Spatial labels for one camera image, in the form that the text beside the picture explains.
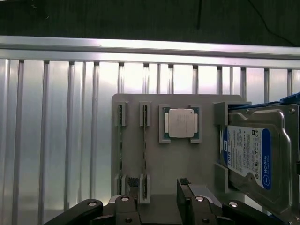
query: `hard drive label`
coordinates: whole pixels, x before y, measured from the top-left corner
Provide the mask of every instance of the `hard drive label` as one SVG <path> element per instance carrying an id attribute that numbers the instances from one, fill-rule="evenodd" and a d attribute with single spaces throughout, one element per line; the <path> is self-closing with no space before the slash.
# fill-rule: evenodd
<path id="1" fill-rule="evenodd" d="M 268 129 L 228 126 L 223 134 L 227 167 L 246 176 L 252 173 L 261 187 L 271 189 L 271 135 Z"/>

